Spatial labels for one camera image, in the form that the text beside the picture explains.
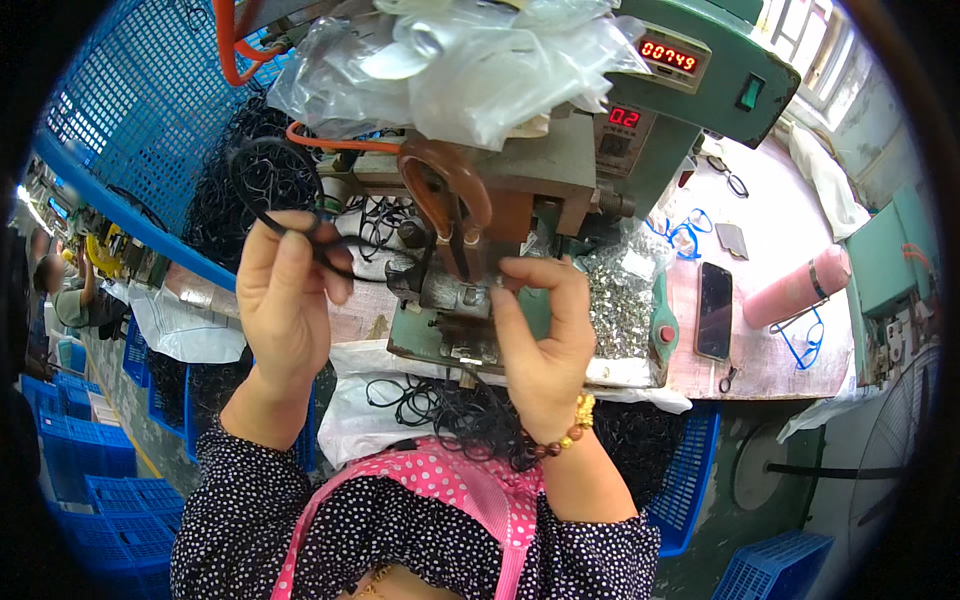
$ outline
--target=pink polka dot fabric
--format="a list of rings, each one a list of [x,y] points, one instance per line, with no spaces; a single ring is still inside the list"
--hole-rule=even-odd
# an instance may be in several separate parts
[[[540,467],[517,473],[501,461],[477,463],[430,436],[418,439],[416,450],[387,450],[357,461],[314,493],[297,521],[272,600],[292,596],[297,553],[317,507],[343,482],[364,476],[390,477],[417,495],[436,498],[478,520],[504,551],[495,598],[514,597],[527,548],[536,536],[537,494],[543,489]]]

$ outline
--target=pink thermos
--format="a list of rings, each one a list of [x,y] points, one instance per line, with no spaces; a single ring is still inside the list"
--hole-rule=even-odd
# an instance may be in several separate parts
[[[743,318],[753,329],[786,321],[847,287],[850,273],[850,257],[834,244],[793,273],[753,292],[743,301]]]

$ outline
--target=beaded bracelet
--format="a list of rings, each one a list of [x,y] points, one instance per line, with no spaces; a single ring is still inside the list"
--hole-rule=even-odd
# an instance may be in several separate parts
[[[593,394],[580,394],[577,396],[577,410],[574,413],[575,421],[573,425],[566,430],[566,435],[551,444],[537,444],[534,446],[534,456],[537,459],[542,459],[545,456],[557,456],[561,450],[571,447],[574,442],[584,437],[584,431],[593,427],[594,404],[596,404],[596,398],[593,397]],[[526,430],[524,430],[523,433],[526,434],[527,437],[530,437],[530,434],[527,433]]]

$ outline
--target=red button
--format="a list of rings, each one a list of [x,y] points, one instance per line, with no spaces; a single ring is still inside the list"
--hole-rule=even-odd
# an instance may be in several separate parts
[[[677,337],[677,332],[670,325],[664,325],[660,328],[660,339],[663,340],[665,344],[673,342],[673,339]]]

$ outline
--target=polka dot blouse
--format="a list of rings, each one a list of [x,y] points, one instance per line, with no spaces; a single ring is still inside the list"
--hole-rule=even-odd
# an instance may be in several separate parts
[[[197,443],[203,481],[187,498],[171,559],[176,598],[269,598],[314,489],[292,452],[224,432]],[[543,494],[517,599],[649,598],[660,531],[646,515],[559,522]],[[431,586],[493,598],[501,551],[483,526],[385,477],[347,480],[317,512],[298,554],[294,598],[335,599],[373,568],[402,564]]]

